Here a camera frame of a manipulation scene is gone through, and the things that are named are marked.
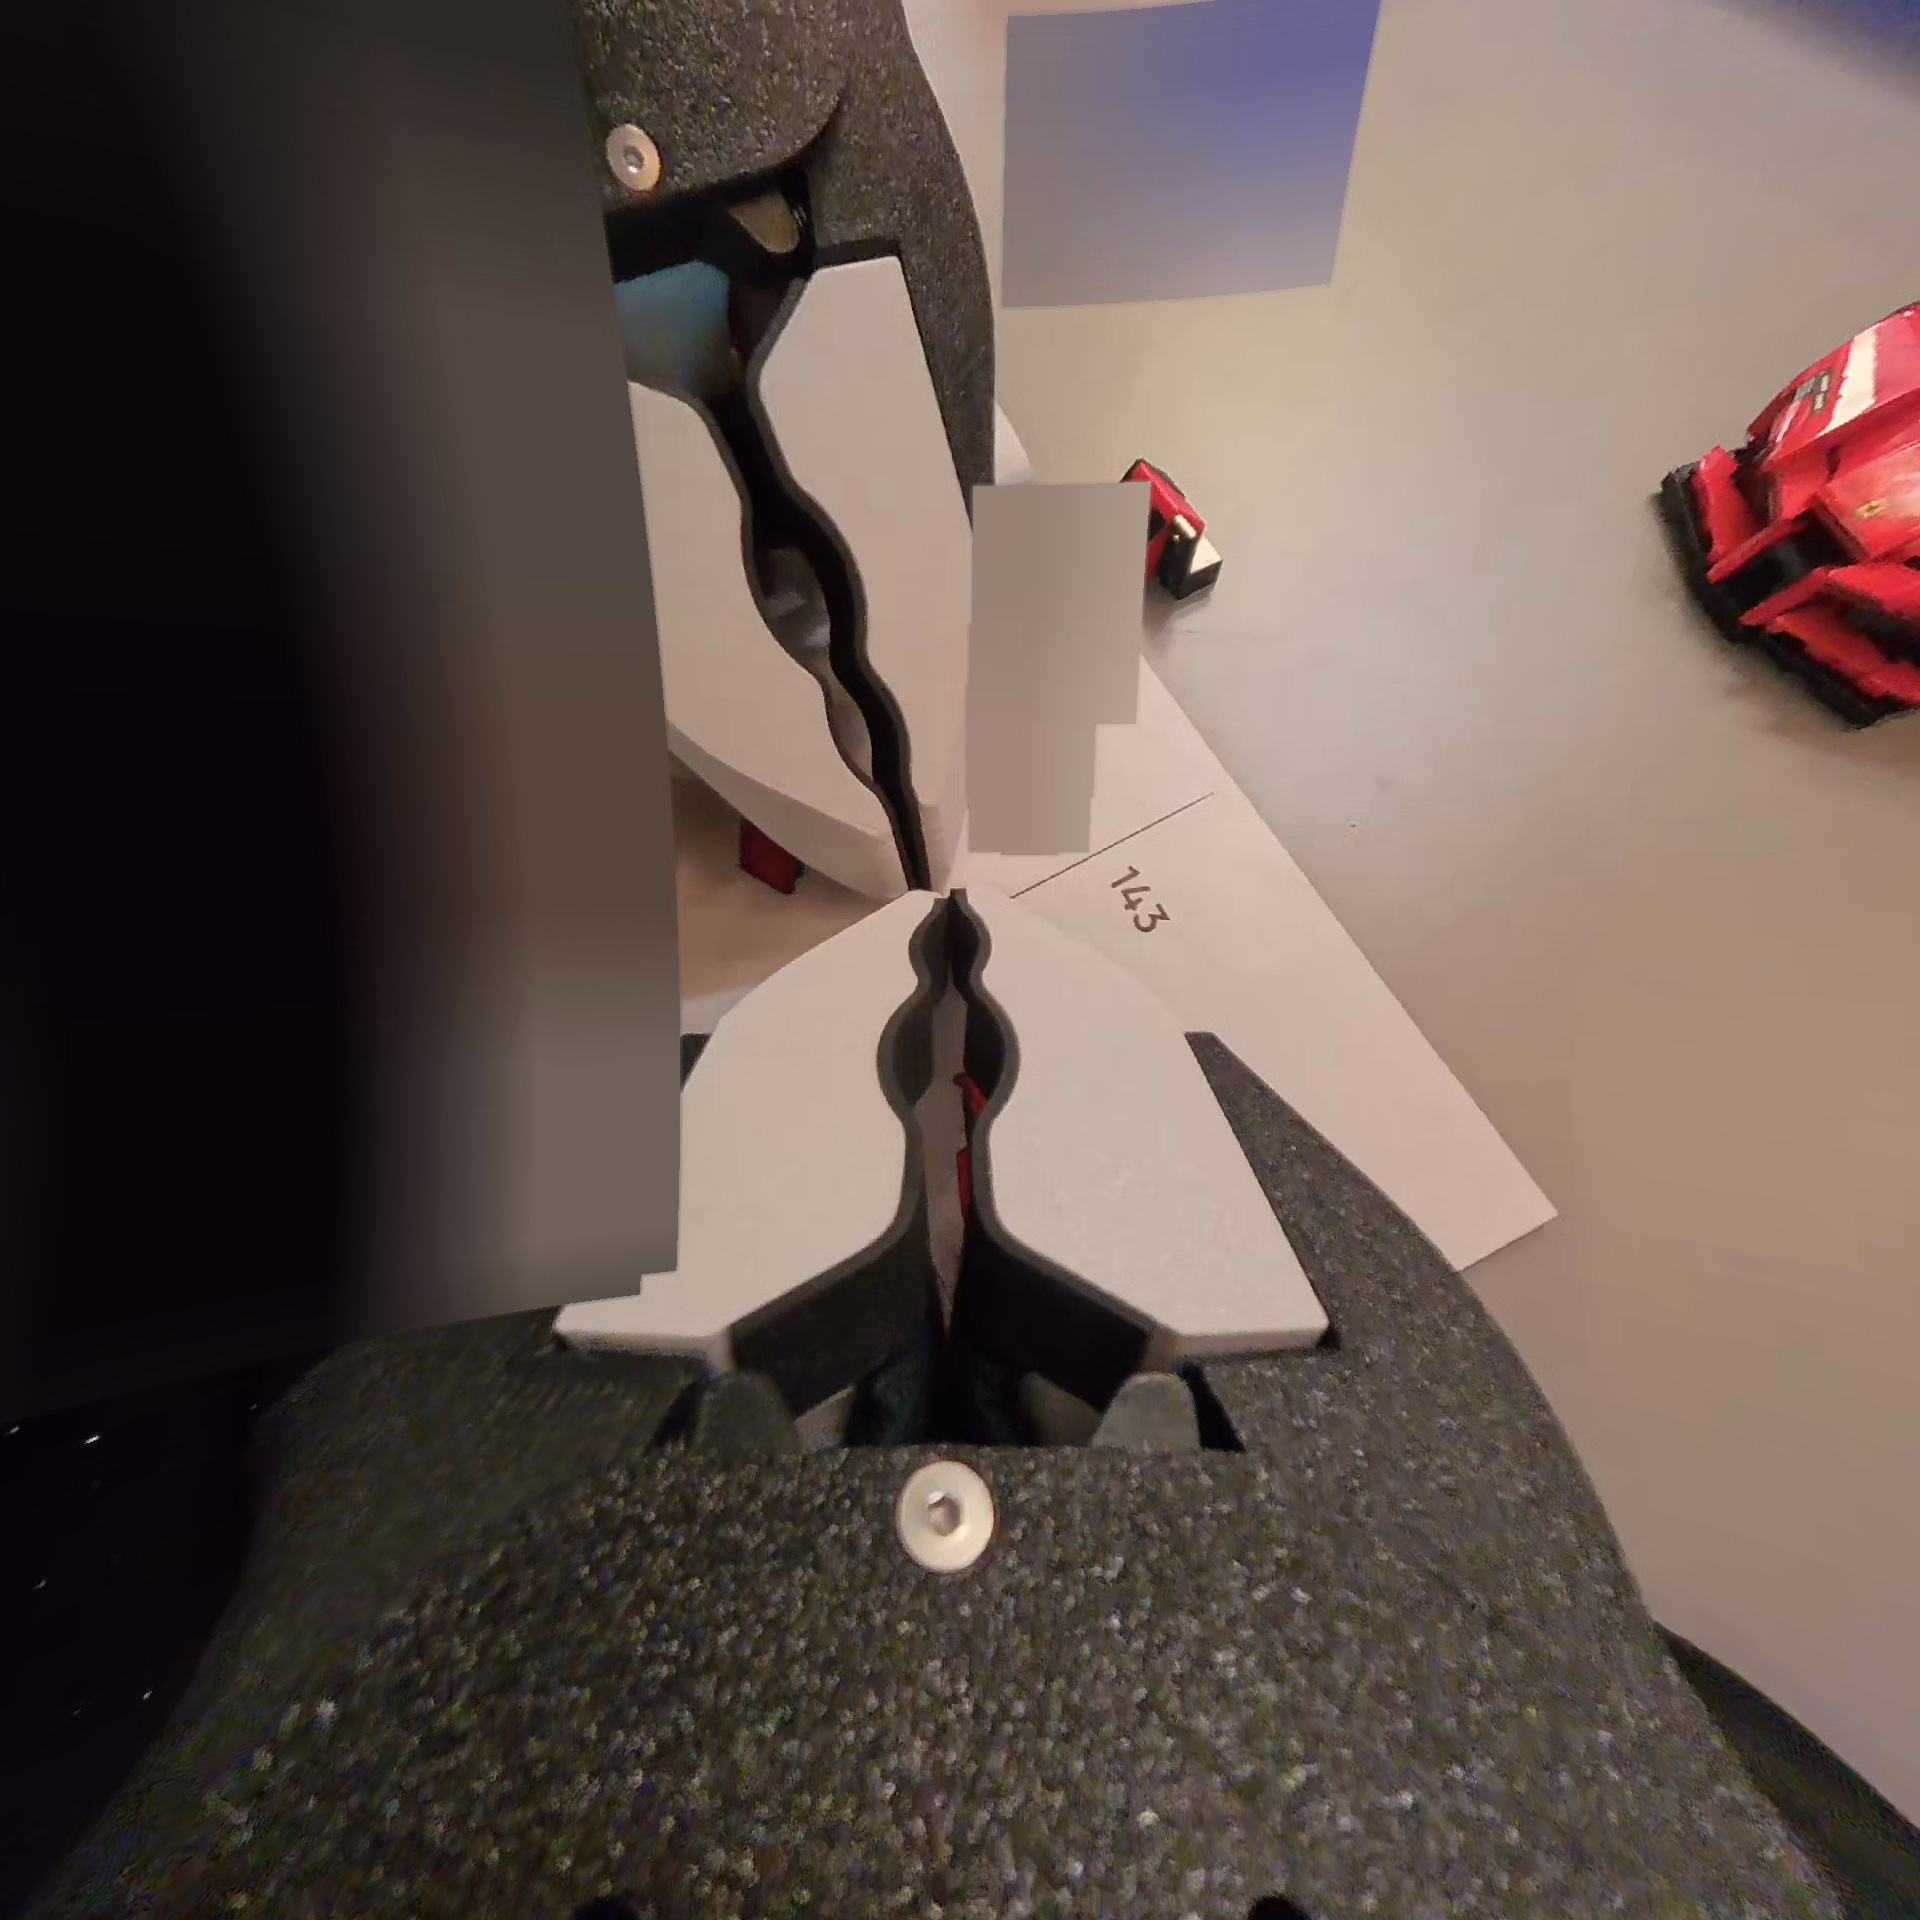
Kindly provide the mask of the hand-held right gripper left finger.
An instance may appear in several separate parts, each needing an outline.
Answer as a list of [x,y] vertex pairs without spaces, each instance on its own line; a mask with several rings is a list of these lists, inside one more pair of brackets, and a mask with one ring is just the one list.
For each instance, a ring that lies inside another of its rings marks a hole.
[[923,1128],[946,895],[905,895],[718,1014],[677,1081],[677,1261],[562,1307],[574,1350],[895,1368],[926,1331]]

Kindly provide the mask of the red black lego subassembly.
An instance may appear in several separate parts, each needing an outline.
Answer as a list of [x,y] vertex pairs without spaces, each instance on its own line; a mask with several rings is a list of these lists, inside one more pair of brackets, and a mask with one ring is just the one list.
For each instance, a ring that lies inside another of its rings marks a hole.
[[1213,588],[1227,549],[1211,545],[1211,519],[1193,511],[1193,503],[1153,463],[1133,463],[1121,485],[1151,485],[1151,560],[1142,560],[1142,578],[1179,606]]

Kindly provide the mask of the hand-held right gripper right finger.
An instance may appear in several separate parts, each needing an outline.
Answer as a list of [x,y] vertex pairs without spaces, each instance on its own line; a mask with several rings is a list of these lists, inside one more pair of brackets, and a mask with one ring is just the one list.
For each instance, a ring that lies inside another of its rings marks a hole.
[[995,1368],[1190,1368],[1328,1331],[1190,1032],[1008,895],[952,900],[970,1253],[952,1331]]

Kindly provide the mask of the red lego race car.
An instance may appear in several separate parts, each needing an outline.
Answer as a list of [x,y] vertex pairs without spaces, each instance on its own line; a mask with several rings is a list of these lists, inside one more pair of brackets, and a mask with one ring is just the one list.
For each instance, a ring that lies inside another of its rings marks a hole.
[[1807,361],[1748,446],[1672,468],[1653,511],[1722,644],[1846,724],[1920,714],[1920,300]]

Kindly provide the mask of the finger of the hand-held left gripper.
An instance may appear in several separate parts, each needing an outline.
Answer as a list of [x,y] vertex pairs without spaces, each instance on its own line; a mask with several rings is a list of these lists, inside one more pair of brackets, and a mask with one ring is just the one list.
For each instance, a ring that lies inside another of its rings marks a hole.
[[899,900],[905,859],[830,740],[821,679],[772,637],[748,579],[748,503],[718,423],[626,383],[657,596],[666,747],[801,869]]
[[978,519],[952,477],[899,259],[821,264],[756,348],[748,399],[775,485],[853,588],[853,669],[887,695],[926,895],[970,837]]

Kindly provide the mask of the lego instruction booklet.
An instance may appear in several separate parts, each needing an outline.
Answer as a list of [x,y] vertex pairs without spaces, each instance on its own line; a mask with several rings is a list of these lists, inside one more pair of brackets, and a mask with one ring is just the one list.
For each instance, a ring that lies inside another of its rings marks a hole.
[[[1142,660],[1142,578],[1123,614],[1142,695],[1133,724],[1095,724],[1088,857],[959,846],[952,878],[1038,909],[1142,977],[1179,1032],[1235,1043],[1450,1267],[1538,1235],[1558,1201]],[[830,878],[801,878],[790,895],[748,878],[733,803],[697,769],[669,769],[669,837],[685,1035],[708,1035],[748,980],[874,912],[874,900]]]

